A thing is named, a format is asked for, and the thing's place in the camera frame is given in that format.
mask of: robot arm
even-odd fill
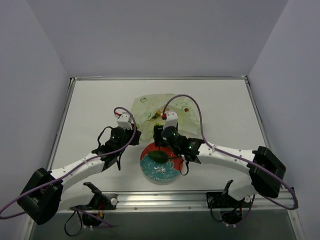
[[[178,133],[178,115],[174,111],[165,112],[164,126],[154,127],[154,142],[156,146],[169,146],[177,156],[182,156],[185,163],[215,164],[244,173],[241,180],[227,184],[227,194],[236,201],[246,196],[259,193],[270,198],[277,198],[281,183],[259,168],[239,160],[244,158],[258,164],[281,180],[286,167],[266,147],[258,150],[233,149],[217,146],[202,139],[186,138]]]
[[[131,139],[130,145],[139,144],[141,132],[137,129],[134,131],[128,113],[121,114],[117,123],[118,127],[111,130],[110,139],[83,159],[52,171],[40,168],[34,172],[21,193],[25,196],[17,203],[38,225],[49,221],[58,210],[87,205],[94,201],[94,198],[104,197],[89,183],[86,187],[82,187],[83,192],[80,194],[63,195],[63,193],[72,185],[91,175],[101,173],[117,163],[118,156],[124,152]]]

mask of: white wall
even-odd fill
[[[0,207],[45,167],[69,85],[57,53],[25,0],[0,3]],[[21,211],[15,204],[5,215]],[[0,220],[17,239],[24,217]]]
[[[299,197],[308,240],[319,239],[320,1],[290,0],[249,80],[266,131]]]
[[[71,77],[241,76],[288,0],[28,0]]]

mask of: crumpled plastic bag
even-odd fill
[[[142,132],[140,139],[148,140],[153,137],[155,125],[164,125],[161,113],[175,94],[150,94],[134,99],[131,113],[134,116],[138,130]],[[187,97],[177,97],[172,100],[166,111],[175,111],[178,115],[178,130],[196,135],[200,129],[200,119],[196,105]]]

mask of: purple cable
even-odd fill
[[[196,105],[196,108],[198,109],[198,112],[199,112],[199,118],[200,118],[200,131],[201,131],[201,136],[202,136],[205,144],[206,144],[209,148],[214,149],[214,150],[216,150],[217,152],[222,153],[222,154],[225,154],[225,155],[230,156],[230,157],[232,157],[232,158],[239,159],[239,160],[241,160],[241,161],[243,161],[243,162],[246,162],[247,164],[250,164],[250,165],[252,165],[252,166],[254,166],[254,167],[262,170],[262,171],[265,172],[266,174],[268,174],[268,175],[270,175],[271,177],[273,177],[274,179],[276,179],[276,180],[277,180],[279,183],[281,183],[281,184],[289,191],[289,193],[292,195],[293,206],[292,206],[292,207],[287,207],[287,206],[285,206],[285,205],[283,205],[283,204],[281,204],[281,203],[278,203],[278,202],[272,200],[270,197],[263,196],[263,195],[262,195],[262,196],[263,196],[264,198],[266,198],[267,200],[269,200],[270,202],[272,202],[272,203],[274,203],[274,204],[276,204],[276,205],[278,205],[278,206],[280,206],[280,207],[282,207],[282,208],[284,208],[284,209],[287,209],[287,210],[295,210],[295,209],[298,208],[298,199],[297,199],[297,196],[296,196],[295,192],[294,192],[281,178],[279,178],[278,176],[276,176],[275,174],[273,174],[273,173],[270,172],[269,170],[265,169],[264,167],[256,164],[255,162],[252,162],[252,161],[250,161],[250,160],[248,160],[248,159],[245,159],[245,158],[243,158],[243,157],[234,155],[234,154],[232,154],[232,153],[229,153],[229,152],[226,152],[226,151],[221,150],[221,149],[219,149],[219,148],[216,148],[216,147],[214,148],[213,146],[211,146],[211,144],[210,144],[210,143],[206,140],[206,138],[205,138],[204,126],[203,126],[202,114],[201,114],[200,107],[199,107],[197,101],[196,101],[193,97],[191,97],[191,96],[189,96],[189,95],[187,95],[187,94],[178,94],[178,95],[175,95],[174,97],[172,97],[172,98],[166,103],[166,105],[165,105],[164,108],[163,108],[162,114],[165,113],[165,110],[166,110],[167,106],[169,105],[169,103],[170,103],[173,99],[176,99],[176,98],[179,98],[179,97],[187,97],[187,98],[191,99],[191,100],[194,102],[194,104]]]
[[[253,195],[253,197],[252,197],[252,199],[251,199],[251,204],[250,204],[250,206],[249,206],[249,209],[248,209],[248,211],[245,213],[245,215],[244,215],[244,217],[241,219],[241,221],[239,221],[237,224],[231,224],[232,226],[233,226],[233,225],[234,225],[234,226],[238,226],[240,223],[242,223],[242,222],[249,216],[249,214],[250,214],[250,212],[251,212],[251,209],[252,209],[252,206],[254,205],[255,198],[256,198],[256,195]]]
[[[128,147],[129,144],[130,144],[130,143],[132,142],[132,140],[134,139],[134,137],[135,137],[135,135],[136,135],[136,130],[137,130],[137,129],[136,129],[136,128],[137,128],[137,123],[136,123],[136,120],[135,120],[133,114],[132,114],[129,110],[127,110],[126,108],[121,107],[121,106],[116,107],[116,108],[113,110],[113,112],[116,113],[116,110],[118,110],[118,109],[122,109],[122,110],[126,111],[126,112],[130,115],[130,117],[132,118],[132,121],[133,121],[133,134],[132,134],[132,137],[130,138],[130,140],[128,141],[128,143],[127,143],[126,145],[124,145],[123,147],[119,148],[118,150],[111,151],[111,152],[107,152],[107,153],[104,153],[104,154],[101,154],[101,155],[97,155],[97,156],[90,157],[90,158],[88,158],[88,159],[86,160],[86,162],[89,162],[89,161],[91,161],[91,160],[93,160],[93,159],[96,159],[96,158],[100,158],[100,157],[104,157],[104,156],[108,156],[108,155],[112,155],[112,154],[121,152],[122,150],[125,150],[126,147]],[[23,212],[15,213],[15,214],[13,214],[13,215],[9,215],[9,216],[1,216],[1,214],[2,214],[9,206],[11,206],[12,204],[14,204],[16,201],[20,200],[20,199],[23,198],[24,196],[27,196],[27,195],[29,195],[29,194],[31,194],[31,193],[33,193],[33,192],[35,192],[35,191],[37,191],[37,190],[39,190],[39,189],[41,189],[41,188],[45,188],[45,187],[47,187],[47,186],[49,186],[49,185],[51,185],[51,184],[55,184],[55,183],[59,182],[60,180],[63,180],[64,178],[66,178],[67,176],[69,176],[70,174],[72,174],[74,171],[76,171],[78,168],[80,168],[82,165],[86,164],[86,162],[83,161],[83,162],[80,163],[79,165],[75,166],[72,170],[70,170],[69,172],[67,172],[65,175],[63,175],[63,176],[61,176],[61,177],[59,177],[59,178],[57,178],[57,179],[55,179],[55,180],[49,181],[49,182],[47,182],[47,183],[44,183],[44,184],[42,184],[42,185],[40,185],[40,186],[37,186],[37,187],[35,187],[35,188],[33,188],[33,189],[30,189],[29,191],[26,191],[26,192],[24,192],[23,194],[17,196],[17,197],[14,198],[13,200],[11,200],[8,204],[6,204],[4,207],[2,207],[2,208],[0,209],[0,220],[12,219],[12,218],[15,218],[15,217],[17,217],[17,216],[20,216],[20,215],[22,215],[22,214],[25,214],[26,212],[23,211]],[[87,214],[87,215],[89,215],[89,216],[92,215],[91,213],[88,213],[88,212],[86,212],[86,211],[82,211],[82,213]],[[112,226],[112,225],[111,225],[109,222],[107,222],[106,220],[100,219],[100,218],[98,218],[98,217],[97,217],[97,219],[99,219],[101,222],[103,222],[103,223],[105,223],[105,224],[107,224],[107,225],[109,225],[109,226]]]

